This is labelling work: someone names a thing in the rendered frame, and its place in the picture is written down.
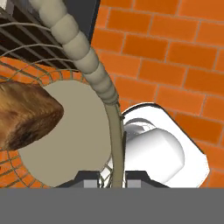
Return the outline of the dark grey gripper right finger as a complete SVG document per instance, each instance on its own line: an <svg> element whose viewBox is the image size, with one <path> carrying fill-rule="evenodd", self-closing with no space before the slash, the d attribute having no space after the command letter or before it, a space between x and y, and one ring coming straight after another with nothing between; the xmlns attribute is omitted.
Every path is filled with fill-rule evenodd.
<svg viewBox="0 0 224 224"><path fill-rule="evenodd" d="M126 171L125 172L126 188L167 188L167 185L161 184L149 177L146 171Z"/></svg>

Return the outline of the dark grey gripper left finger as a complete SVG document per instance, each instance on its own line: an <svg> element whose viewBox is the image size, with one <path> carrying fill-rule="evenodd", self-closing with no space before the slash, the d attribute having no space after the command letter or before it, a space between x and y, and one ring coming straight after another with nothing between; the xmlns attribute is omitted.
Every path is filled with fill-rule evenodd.
<svg viewBox="0 0 224 224"><path fill-rule="evenodd" d="M78 171L74 179L58 185L58 188L99 188L99 178L100 173L98 171Z"/></svg>

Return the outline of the beige wire basket with handle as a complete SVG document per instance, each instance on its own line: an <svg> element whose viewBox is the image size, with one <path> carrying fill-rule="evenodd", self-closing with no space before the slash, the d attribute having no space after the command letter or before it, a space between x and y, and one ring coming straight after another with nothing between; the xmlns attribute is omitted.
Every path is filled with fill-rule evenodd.
<svg viewBox="0 0 224 224"><path fill-rule="evenodd" d="M0 83L17 81L25 84L39 84L48 93L50 89L79 87L90 93L95 106L102 114L102 130L93 133L92 148L99 159L94 164L84 164L84 169L97 170L102 187L119 187L123 184L124 134L123 116L120 110L116 87L100 62L95 49L80 30L74 17L68 13L62 0L29 0L37 11L43 25L59 43L59 49L73 62L75 69L56 69L0 55ZM61 125L65 112L56 127L46 136L18 150L0 148L0 188L44 187L49 185L36 178L32 169L25 164L29 147L47 139Z"/></svg>

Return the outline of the brown bread loaf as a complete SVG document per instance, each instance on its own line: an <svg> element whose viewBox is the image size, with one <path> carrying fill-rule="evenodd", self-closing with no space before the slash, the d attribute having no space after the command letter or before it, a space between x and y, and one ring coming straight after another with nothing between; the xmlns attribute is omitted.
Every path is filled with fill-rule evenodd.
<svg viewBox="0 0 224 224"><path fill-rule="evenodd" d="M15 151L49 134L63 106L39 84L0 83L0 148Z"/></svg>

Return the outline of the white rounded block with cylinder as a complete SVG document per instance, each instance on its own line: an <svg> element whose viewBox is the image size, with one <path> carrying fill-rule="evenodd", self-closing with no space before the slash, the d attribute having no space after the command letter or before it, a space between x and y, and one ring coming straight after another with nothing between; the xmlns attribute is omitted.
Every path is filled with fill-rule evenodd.
<svg viewBox="0 0 224 224"><path fill-rule="evenodd" d="M146 172L171 188L197 188L210 169L207 155L156 103L122 112L127 132L124 170Z"/></svg>

